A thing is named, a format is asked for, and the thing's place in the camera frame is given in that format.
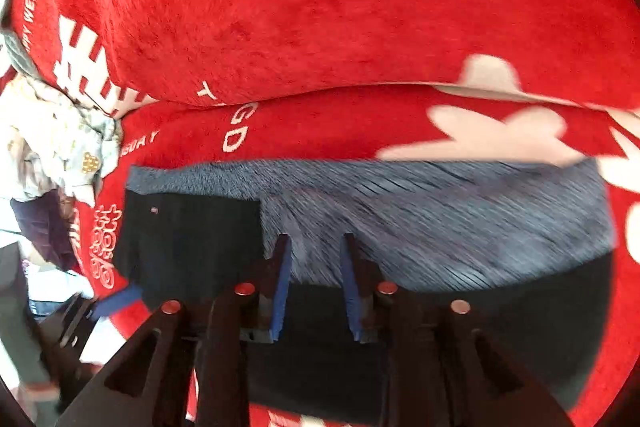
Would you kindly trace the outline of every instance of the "gray fuzzy cloth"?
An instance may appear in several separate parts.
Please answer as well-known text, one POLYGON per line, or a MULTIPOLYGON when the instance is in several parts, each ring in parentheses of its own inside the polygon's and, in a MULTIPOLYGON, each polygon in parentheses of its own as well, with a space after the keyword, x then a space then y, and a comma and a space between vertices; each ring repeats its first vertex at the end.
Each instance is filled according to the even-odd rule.
POLYGON ((260 200, 267 255, 279 233, 289 234, 293 280, 319 285, 340 284, 346 232, 385 277, 416 291, 536 279, 609 252, 616 237, 594 160, 567 168, 302 160, 132 167, 127 188, 260 200))

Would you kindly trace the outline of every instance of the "screw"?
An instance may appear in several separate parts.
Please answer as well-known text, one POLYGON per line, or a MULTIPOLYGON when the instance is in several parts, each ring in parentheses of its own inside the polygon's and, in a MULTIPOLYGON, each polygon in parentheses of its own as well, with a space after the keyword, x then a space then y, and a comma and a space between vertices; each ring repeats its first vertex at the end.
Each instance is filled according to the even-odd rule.
POLYGON ((462 299, 457 299, 451 303, 451 309, 458 315, 466 315, 471 311, 471 304, 462 299))
POLYGON ((382 295, 393 295, 398 291, 398 285, 394 282, 383 281, 378 283, 378 293, 382 295))
POLYGON ((241 282, 236 286, 236 295, 253 295, 255 292, 255 286, 250 282, 241 282))
POLYGON ((178 301, 170 300, 162 304, 160 308, 162 313, 166 313, 167 315, 174 315, 180 311, 182 305, 178 301))

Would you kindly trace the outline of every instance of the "folded gray and black cloth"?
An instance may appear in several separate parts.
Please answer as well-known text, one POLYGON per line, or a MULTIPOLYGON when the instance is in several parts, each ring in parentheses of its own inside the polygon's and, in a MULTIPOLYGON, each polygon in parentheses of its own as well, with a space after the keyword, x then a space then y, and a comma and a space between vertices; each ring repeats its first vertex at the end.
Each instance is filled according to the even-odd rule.
POLYGON ((127 188, 260 201, 265 252, 289 234, 294 281, 319 285, 340 284, 346 232, 389 279, 416 291, 532 280, 594 259, 615 238, 593 160, 567 168, 293 160, 132 167, 127 188))
POLYGON ((564 407, 586 382, 610 293, 614 233, 596 165, 254 161, 133 167, 116 268, 150 308, 239 282, 288 233, 280 340, 249 346, 250 398, 372 425, 383 367, 353 342, 338 245, 356 234, 384 275, 425 302, 468 300, 564 407))

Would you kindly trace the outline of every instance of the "black fabric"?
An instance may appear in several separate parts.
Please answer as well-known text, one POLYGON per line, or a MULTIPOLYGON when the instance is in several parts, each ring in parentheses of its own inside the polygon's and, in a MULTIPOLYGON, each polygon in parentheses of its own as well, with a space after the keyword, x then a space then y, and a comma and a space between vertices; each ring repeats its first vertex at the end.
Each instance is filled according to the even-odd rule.
POLYGON ((68 224, 60 216, 58 191, 50 190, 33 201, 11 200, 11 208, 22 235, 45 261, 62 271, 78 265, 69 241, 68 224))
MULTIPOLYGON (((116 267, 135 275, 148 305, 214 297, 262 254, 258 204, 251 210, 244 204, 251 202, 128 192, 116 267), (250 259, 238 255, 247 238, 255 241, 250 259)), ((610 271, 607 254, 527 283, 422 298, 442 305, 469 301, 507 351, 568 409, 600 347, 610 271)), ((325 419, 377 423, 383 357, 379 347, 352 341, 340 288, 292 285, 280 340, 272 346, 249 344, 248 356, 253 402, 325 419)))
POLYGON ((127 191, 113 264, 149 309, 212 299, 262 256, 257 201, 127 191))

